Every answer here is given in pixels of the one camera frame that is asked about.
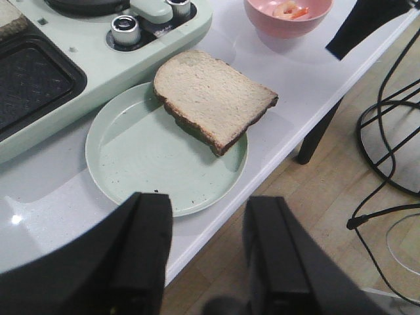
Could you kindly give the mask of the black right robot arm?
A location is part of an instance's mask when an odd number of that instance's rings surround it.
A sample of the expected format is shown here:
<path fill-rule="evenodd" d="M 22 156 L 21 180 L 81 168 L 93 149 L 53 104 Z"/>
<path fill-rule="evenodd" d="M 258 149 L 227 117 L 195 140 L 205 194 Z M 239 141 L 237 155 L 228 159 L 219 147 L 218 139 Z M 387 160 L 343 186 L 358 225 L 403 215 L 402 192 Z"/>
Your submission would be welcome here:
<path fill-rule="evenodd" d="M 373 32 L 411 9 L 419 10 L 419 1 L 357 0 L 351 12 L 325 48 L 342 60 Z"/>

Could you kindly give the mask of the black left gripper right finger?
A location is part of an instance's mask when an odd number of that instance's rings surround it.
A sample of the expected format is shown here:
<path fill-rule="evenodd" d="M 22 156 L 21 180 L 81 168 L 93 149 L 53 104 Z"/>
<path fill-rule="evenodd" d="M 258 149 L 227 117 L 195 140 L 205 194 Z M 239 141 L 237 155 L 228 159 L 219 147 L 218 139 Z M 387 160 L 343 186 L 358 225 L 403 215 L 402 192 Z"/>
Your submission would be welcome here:
<path fill-rule="evenodd" d="M 204 314 L 386 314 L 309 236 L 283 197 L 249 198 L 242 235 L 249 301 L 216 297 Z"/>

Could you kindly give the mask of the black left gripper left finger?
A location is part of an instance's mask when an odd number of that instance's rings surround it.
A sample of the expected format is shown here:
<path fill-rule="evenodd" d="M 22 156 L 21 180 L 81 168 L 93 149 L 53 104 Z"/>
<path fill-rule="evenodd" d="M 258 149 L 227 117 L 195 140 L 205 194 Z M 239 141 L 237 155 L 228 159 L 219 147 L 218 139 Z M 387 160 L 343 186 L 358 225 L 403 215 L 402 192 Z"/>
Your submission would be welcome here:
<path fill-rule="evenodd" d="M 165 194 L 135 193 L 65 246 L 1 275 L 2 314 L 158 314 L 171 248 Z"/>

